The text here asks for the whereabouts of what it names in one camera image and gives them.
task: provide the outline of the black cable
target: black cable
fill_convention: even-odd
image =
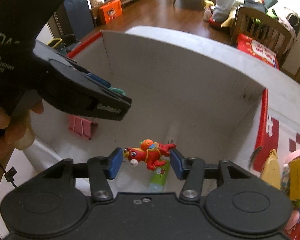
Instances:
[[[7,172],[6,172],[5,168],[2,166],[1,163],[0,163],[0,168],[3,170],[4,174],[7,175]],[[10,183],[14,186],[14,188],[17,188],[16,184],[14,184],[13,181],[11,181]]]

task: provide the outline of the yellow stool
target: yellow stool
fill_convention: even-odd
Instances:
[[[211,2],[209,0],[204,0],[204,8],[208,9],[209,6],[214,6],[213,2]]]

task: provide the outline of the screw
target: screw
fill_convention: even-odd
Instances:
[[[140,199],[135,199],[133,201],[133,203],[136,204],[136,205],[140,205],[140,204],[142,204],[142,201]]]
[[[145,202],[145,203],[148,203],[148,202],[151,201],[151,198],[149,198],[149,197],[144,197],[144,198],[142,199],[142,201]]]
[[[106,190],[98,190],[96,196],[97,198],[108,198],[110,197],[110,193]]]
[[[195,198],[198,196],[198,193],[193,190],[193,189],[187,189],[184,192],[182,192],[182,194],[186,197],[186,198]]]

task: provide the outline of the red horse toy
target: red horse toy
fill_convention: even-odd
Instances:
[[[163,145],[147,139],[141,143],[140,148],[127,147],[123,155],[130,161],[131,165],[136,166],[139,162],[144,161],[148,170],[155,171],[156,167],[166,164],[166,161],[159,161],[161,156],[170,157],[169,150],[175,147],[174,143]]]

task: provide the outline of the orange box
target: orange box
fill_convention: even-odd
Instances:
[[[99,15],[102,24],[108,24],[114,18],[122,15],[121,1],[113,0],[99,8]]]

